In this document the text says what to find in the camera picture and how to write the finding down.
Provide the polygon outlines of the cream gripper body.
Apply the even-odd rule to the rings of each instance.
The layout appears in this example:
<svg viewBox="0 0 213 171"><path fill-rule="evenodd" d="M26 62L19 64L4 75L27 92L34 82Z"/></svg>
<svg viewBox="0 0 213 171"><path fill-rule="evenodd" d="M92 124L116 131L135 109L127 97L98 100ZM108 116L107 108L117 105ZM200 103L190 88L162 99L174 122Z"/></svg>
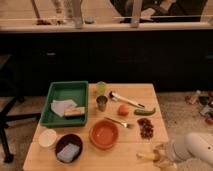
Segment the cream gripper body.
<svg viewBox="0 0 213 171"><path fill-rule="evenodd" d="M175 163L171 162L166 156L166 145L159 144L154 148L154 165L161 171L177 171Z"/></svg>

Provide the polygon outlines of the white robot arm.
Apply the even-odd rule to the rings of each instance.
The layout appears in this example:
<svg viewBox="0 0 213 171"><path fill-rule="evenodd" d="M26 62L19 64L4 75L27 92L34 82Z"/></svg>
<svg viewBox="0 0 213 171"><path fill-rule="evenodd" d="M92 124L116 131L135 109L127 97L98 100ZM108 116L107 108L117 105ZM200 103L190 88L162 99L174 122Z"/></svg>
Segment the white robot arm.
<svg viewBox="0 0 213 171"><path fill-rule="evenodd" d="M161 171L177 171L176 164L200 159L213 167L213 133L191 132L170 140L157 148L159 159L154 162Z"/></svg>

